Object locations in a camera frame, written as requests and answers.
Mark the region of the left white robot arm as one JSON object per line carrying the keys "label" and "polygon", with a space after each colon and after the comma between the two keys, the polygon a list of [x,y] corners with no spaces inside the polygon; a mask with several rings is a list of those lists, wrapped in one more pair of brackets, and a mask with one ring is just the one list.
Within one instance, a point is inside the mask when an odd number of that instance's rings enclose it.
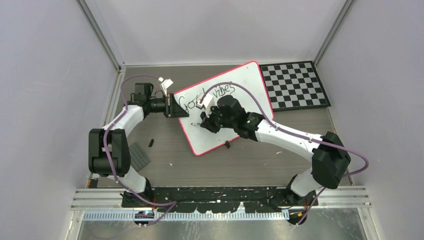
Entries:
{"label": "left white robot arm", "polygon": [[151,113],[161,113],[166,118],[186,118],[189,113],[177,102],[173,93],[162,88],[162,97],[153,97],[151,83],[135,84],[134,93],[122,111],[102,128],[93,128],[88,134],[88,169],[92,174],[117,181],[134,195],[141,207],[153,202],[150,181],[131,165],[127,137]]}

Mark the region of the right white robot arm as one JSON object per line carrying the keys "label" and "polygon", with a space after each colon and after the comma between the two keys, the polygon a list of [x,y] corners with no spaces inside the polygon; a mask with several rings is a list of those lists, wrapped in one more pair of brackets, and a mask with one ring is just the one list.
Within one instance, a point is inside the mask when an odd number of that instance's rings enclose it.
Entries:
{"label": "right white robot arm", "polygon": [[221,129],[232,129],[243,139],[276,145],[311,162],[311,168],[293,176],[283,190],[286,204],[299,205],[320,187],[337,189],[351,162],[337,134],[330,131],[325,135],[311,134],[280,125],[265,114],[246,111],[231,95],[215,102],[206,94],[196,106],[202,110],[201,128],[214,134]]}

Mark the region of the pink framed whiteboard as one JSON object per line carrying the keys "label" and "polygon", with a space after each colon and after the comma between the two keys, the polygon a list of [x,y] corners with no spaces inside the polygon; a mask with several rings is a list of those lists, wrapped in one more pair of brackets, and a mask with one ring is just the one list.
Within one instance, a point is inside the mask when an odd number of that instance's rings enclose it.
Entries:
{"label": "pink framed whiteboard", "polygon": [[175,93],[189,113],[179,119],[192,153],[201,156],[237,139],[238,124],[251,125],[250,113],[274,118],[268,89],[256,61],[250,61]]}

